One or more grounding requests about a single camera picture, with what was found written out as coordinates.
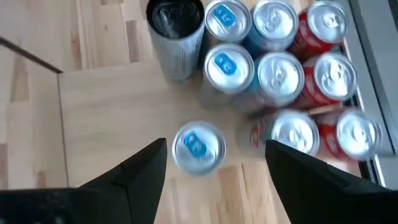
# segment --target can lid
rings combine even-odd
[[[250,31],[249,9],[237,0],[214,0],[205,10],[208,31],[223,42],[239,42]]]
[[[182,126],[172,144],[175,163],[191,175],[205,175],[215,170],[225,158],[225,150],[221,131],[204,121]]]
[[[279,101],[292,101],[304,87],[301,63],[285,52],[268,53],[260,59],[257,76],[262,89]]]
[[[314,69],[315,82],[327,97],[343,101],[355,94],[356,71],[344,55],[325,53],[317,60]]]
[[[246,89],[254,77],[249,52],[236,44],[220,44],[206,55],[204,72],[210,83],[225,93]]]
[[[270,40],[281,40],[294,36],[299,28],[299,19],[294,8],[285,1],[260,1],[253,12],[257,30]]]
[[[278,115],[271,138],[311,156],[315,156],[320,145],[315,122],[307,114],[295,110],[284,110]]]
[[[308,9],[308,25],[320,40],[340,43],[347,33],[348,18],[342,5],[334,1],[317,1]]]
[[[348,156],[363,161],[380,148],[382,130],[378,122],[362,111],[348,109],[340,115],[337,122],[337,139]]]

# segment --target red can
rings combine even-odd
[[[288,51],[301,62],[339,46],[347,32],[348,18],[343,6],[318,1],[298,15],[298,31]]]
[[[329,150],[338,159],[363,161],[381,146],[381,126],[360,110],[334,110],[314,118],[320,149]]]
[[[309,110],[350,99],[356,91],[351,61],[338,53],[325,53],[303,64],[304,88],[291,108]]]

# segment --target silver can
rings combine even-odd
[[[146,8],[148,30],[165,79],[184,84],[197,69],[205,30],[200,0],[150,0]]]
[[[238,0],[214,0],[205,9],[206,41],[210,47],[226,42],[238,44],[251,28],[249,9]]]
[[[254,77],[253,59],[243,47],[220,44],[206,55],[199,100],[204,108],[227,105]]]
[[[204,121],[193,121],[176,133],[172,154],[175,163],[186,173],[206,175],[221,165],[225,146],[225,138],[218,128]]]
[[[264,52],[283,51],[299,28],[297,13],[283,0],[262,0],[251,9],[253,25],[242,45],[253,58]]]
[[[265,155],[267,140],[276,140],[315,156],[320,145],[317,125],[308,114],[283,110],[261,116],[238,130],[238,144],[248,154]]]
[[[380,124],[356,109],[330,111],[315,117],[321,147],[341,160],[364,161],[380,149]]]
[[[289,53],[273,52],[254,62],[256,73],[249,87],[232,100],[236,110],[253,114],[293,102],[304,86],[300,62]]]

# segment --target aluminum can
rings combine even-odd
[[[356,70],[350,60],[338,53],[325,53],[303,64],[305,84],[289,107],[309,110],[333,105],[353,97],[357,89]]]
[[[225,158],[225,152],[225,138],[221,131],[204,121],[182,126],[172,144],[175,163],[191,175],[207,175],[217,169]]]
[[[251,14],[253,25],[242,45],[254,59],[265,52],[283,51],[294,40],[299,19],[287,1],[259,1]]]
[[[267,140],[276,140],[315,156],[320,138],[317,126],[308,114],[282,110],[261,116],[238,130],[238,144],[248,154],[265,156]]]
[[[281,108],[291,104],[301,93],[304,72],[292,54],[268,53],[257,59],[254,67],[253,81],[231,102],[236,110],[254,114],[264,108]]]
[[[345,9],[334,1],[317,1],[298,16],[298,31],[289,52],[301,62],[339,46],[347,33]]]
[[[251,28],[249,9],[238,0],[214,0],[205,9],[206,41],[240,43]]]
[[[201,105],[208,109],[227,105],[252,82],[253,59],[239,45],[219,44],[207,53],[203,76]]]
[[[200,0],[150,0],[146,8],[148,30],[160,67],[168,83],[187,83],[198,65],[205,30]]]
[[[378,122],[357,109],[340,109],[315,117],[321,148],[341,160],[364,161],[375,155],[382,143]]]

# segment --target can rim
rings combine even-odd
[[[314,122],[314,120],[311,119],[311,117],[308,114],[304,113],[304,112],[301,112],[301,111],[298,111],[298,110],[292,110],[292,109],[285,109],[285,110],[281,111],[280,114],[277,115],[277,117],[276,117],[276,119],[274,121],[274,125],[273,125],[272,130],[271,130],[272,139],[275,139],[275,124],[277,124],[277,122],[280,119],[283,119],[283,116],[285,114],[287,114],[287,113],[296,114],[297,116],[302,118],[310,126],[311,130],[313,131],[313,133],[312,133],[313,145],[311,147],[311,150],[309,150],[309,152],[307,154],[310,155],[310,156],[316,156],[316,154],[317,154],[317,152],[319,150],[319,147],[320,147],[320,135],[319,135],[318,126]]]
[[[203,20],[205,21],[205,26],[206,26],[206,30],[213,36],[216,37],[215,33],[209,29],[209,25],[208,25],[208,21],[207,21],[207,16],[209,11],[218,3],[222,3],[222,2],[233,2],[234,4],[238,5],[243,11],[244,13],[247,15],[248,17],[248,26],[245,28],[244,32],[238,36],[236,39],[233,40],[228,40],[228,39],[223,39],[223,38],[219,38],[217,37],[218,40],[221,40],[223,42],[240,42],[242,41],[248,34],[249,31],[251,29],[252,26],[252,19],[251,19],[251,14],[249,12],[248,7],[246,7],[245,4],[243,4],[241,1],[238,0],[212,0],[210,3],[208,3],[208,5],[205,8],[205,16],[203,18]]]
[[[183,41],[183,40],[188,40],[189,38],[191,38],[191,37],[197,35],[199,32],[203,32],[203,31],[204,31],[204,28],[205,28],[205,10],[204,10],[205,7],[204,7],[204,5],[203,5],[203,3],[202,3],[201,0],[197,0],[197,1],[195,1],[195,2],[200,3],[201,9],[202,9],[201,11],[202,11],[202,13],[203,13],[202,20],[200,21],[200,25],[198,26],[198,28],[197,28],[194,32],[192,32],[190,35],[188,35],[188,36],[186,36],[186,37],[182,37],[182,38],[179,38],[179,39],[170,39],[170,38],[166,38],[166,37],[164,37],[162,34],[160,34],[160,33],[152,26],[153,24],[152,24],[151,22],[149,22],[149,21],[150,21],[149,18],[150,18],[150,16],[152,16],[151,14],[148,13],[148,12],[150,11],[150,10],[149,10],[149,6],[150,6],[150,4],[153,4],[153,1],[152,1],[152,0],[148,1],[147,6],[146,6],[146,19],[147,19],[148,31],[150,32],[150,37],[152,38],[152,34],[151,34],[151,32],[152,32],[152,33],[156,34],[156,37],[155,37],[155,38],[160,38],[160,39],[162,39],[162,41],[180,42],[180,41]]]
[[[347,94],[345,96],[334,96],[334,95],[331,95],[328,92],[326,92],[323,88],[320,87],[321,83],[320,83],[320,80],[319,80],[318,75],[317,75],[317,68],[320,66],[320,63],[322,62],[322,60],[325,57],[334,57],[334,58],[337,58],[339,60],[342,60],[342,61],[346,62],[346,64],[349,66],[349,69],[351,71],[353,71],[353,83],[350,86],[351,88],[348,90],[348,92],[347,92]],[[344,101],[344,100],[350,99],[355,94],[355,91],[356,91],[357,86],[358,86],[358,81],[357,81],[356,74],[357,74],[356,69],[355,69],[352,61],[348,57],[345,57],[344,55],[339,54],[339,53],[327,52],[327,53],[322,54],[317,59],[317,62],[315,62],[313,76],[315,78],[315,83],[317,84],[317,87],[322,92],[322,94],[324,94],[325,96],[327,96],[328,98],[330,98],[332,100]]]
[[[218,139],[221,141],[221,144],[222,144],[222,147],[220,149],[220,156],[218,156],[219,162],[214,163],[215,165],[213,164],[210,171],[208,171],[208,172],[205,172],[205,170],[201,170],[200,172],[192,172],[191,170],[186,170],[185,167],[182,167],[181,164],[179,162],[177,162],[177,159],[176,159],[177,158],[177,155],[176,155],[177,141],[180,139],[182,133],[184,133],[185,130],[187,130],[188,128],[191,128],[193,126],[205,126],[206,128],[210,129],[211,131],[214,132],[214,134],[218,137]],[[215,170],[217,170],[217,168],[219,168],[219,166],[221,166],[225,160],[225,155],[226,155],[225,137],[224,137],[223,133],[221,132],[221,130],[219,130],[216,126],[212,125],[211,123],[209,123],[207,121],[188,122],[188,123],[184,124],[180,129],[178,129],[176,135],[174,136],[174,140],[172,143],[172,155],[173,155],[174,163],[182,171],[184,171],[190,175],[197,175],[197,176],[208,175],[208,174],[214,172]]]
[[[294,16],[293,16],[293,30],[291,31],[291,33],[287,36],[287,37],[285,37],[285,38],[283,38],[283,39],[275,39],[275,38],[268,38],[269,40],[272,40],[272,41],[276,41],[276,42],[284,42],[285,41],[285,39],[291,39],[291,38],[293,38],[295,35],[296,35],[296,33],[297,33],[297,31],[298,31],[298,29],[299,29],[299,17],[298,17],[298,15],[297,15],[297,12],[296,12],[296,10],[294,9],[294,7],[291,5],[291,4],[289,4],[289,3],[287,3],[286,1],[283,1],[283,0],[260,0],[255,6],[254,6],[254,10],[253,10],[253,15],[252,15],[252,20],[253,20],[253,26],[255,26],[256,27],[256,29],[261,33],[261,35],[263,35],[264,37],[266,37],[266,35],[263,33],[263,32],[261,32],[261,30],[262,29],[260,29],[258,26],[257,26],[257,24],[254,22],[254,18],[255,18],[255,16],[257,15],[257,13],[259,12],[259,10],[263,7],[263,6],[265,6],[266,4],[269,4],[269,3],[279,3],[279,4],[283,4]]]
[[[217,85],[217,83],[214,82],[214,80],[210,77],[210,74],[209,74],[209,72],[208,72],[208,70],[207,70],[207,64],[208,64],[209,61],[210,61],[210,57],[211,57],[217,50],[219,50],[220,48],[223,48],[223,47],[226,47],[226,48],[236,48],[236,49],[238,49],[238,50],[243,54],[243,56],[244,56],[245,58],[248,58],[248,59],[249,59],[249,71],[250,71],[250,72],[249,72],[249,75],[248,75],[247,79],[244,81],[243,85],[241,85],[241,86],[239,86],[239,87],[237,87],[237,88],[233,88],[233,89],[230,89],[230,88],[220,88],[220,87]],[[222,92],[224,92],[224,93],[234,94],[234,93],[239,93],[239,92],[245,90],[245,89],[250,85],[250,83],[252,82],[252,80],[253,80],[253,78],[254,78],[254,62],[253,62],[253,59],[252,59],[252,57],[250,56],[249,52],[248,52],[244,47],[242,47],[242,46],[240,46],[240,45],[237,45],[237,44],[230,44],[230,43],[218,44],[218,45],[214,46],[212,49],[210,49],[210,50],[207,52],[206,57],[205,57],[204,66],[203,66],[203,71],[204,71],[204,73],[205,73],[206,79],[207,79],[207,80],[211,83],[211,85],[212,85],[213,87],[215,87],[217,90],[222,91]]]
[[[325,43],[328,43],[328,44],[339,44],[341,41],[343,41],[344,40],[344,38],[342,38],[341,40],[336,40],[336,41],[325,41],[325,40],[323,40],[318,34],[316,34],[314,31],[312,31],[313,30],[313,26],[311,25],[311,23],[310,23],[310,21],[309,21],[309,14],[311,13],[311,11],[312,10],[314,10],[316,7],[319,7],[319,6],[325,6],[325,5],[327,5],[327,6],[333,6],[333,7],[335,7],[335,8],[337,8],[338,10],[340,10],[341,11],[341,13],[344,15],[344,17],[345,17],[345,22],[346,22],[346,29],[344,30],[344,35],[343,36],[345,36],[346,34],[347,34],[347,31],[348,31],[348,29],[347,29],[347,27],[349,26],[349,19],[348,19],[348,13],[347,13],[347,11],[346,11],[346,9],[341,5],[341,4],[339,4],[339,3],[337,3],[337,2],[334,2],[334,1],[326,1],[326,0],[322,0],[322,1],[316,1],[316,2],[314,2],[309,8],[308,8],[308,11],[307,11],[307,24],[308,24],[308,26],[309,26],[309,28],[310,28],[310,30],[311,30],[311,33],[315,36],[315,37],[317,37],[318,39],[320,39],[321,41],[323,41],[323,42],[325,42]]]
[[[295,99],[297,96],[299,96],[299,94],[300,94],[301,91],[303,90],[305,80],[304,80],[304,69],[303,69],[303,67],[301,66],[300,61],[299,61],[293,54],[288,53],[288,52],[269,52],[268,54],[265,54],[265,55],[260,59],[260,62],[259,62],[259,64],[258,64],[258,67],[260,67],[262,64],[264,64],[264,63],[266,62],[266,60],[268,60],[269,58],[271,58],[271,57],[277,57],[277,56],[288,58],[288,59],[291,60],[292,62],[297,63],[297,65],[299,65],[298,68],[297,68],[297,71],[298,71],[298,74],[300,75],[300,77],[299,77],[299,80],[298,80],[297,89],[294,91],[294,93],[292,93],[292,94],[289,96],[289,97],[292,97],[292,98],[293,98],[293,96],[295,96],[295,97],[294,97],[294,99]],[[264,92],[266,92],[267,94],[269,94],[267,84],[263,82],[264,79],[260,78],[260,73],[259,73],[258,71],[257,71],[257,74],[256,74],[256,75],[257,75],[257,78],[259,79],[259,83],[260,83],[261,89],[262,89]]]
[[[339,127],[341,125],[341,123],[343,122],[343,120],[345,119],[345,116],[347,116],[350,113],[354,113],[354,114],[358,114],[358,116],[363,116],[366,115],[364,114],[363,111],[357,110],[357,109],[352,109],[352,108],[348,108],[346,109],[344,112],[342,112],[337,120],[337,125],[336,127]],[[376,134],[378,134],[378,137],[375,141],[375,144],[372,146],[372,148],[370,148],[369,150],[366,151],[366,153],[362,153],[360,155],[357,154],[353,154],[350,153],[347,149],[345,149],[340,141],[340,139],[338,138],[338,128],[336,128],[336,137],[337,137],[337,142],[338,145],[340,147],[340,149],[343,150],[343,152],[349,156],[352,159],[356,159],[358,161],[365,161],[366,159],[369,159],[372,155],[374,155],[376,153],[376,151],[378,150],[377,146],[379,146],[382,143],[382,139],[383,139],[383,135],[382,135],[382,129],[381,129],[381,125],[375,121],[372,120],[372,124],[374,125],[374,128],[376,130]]]

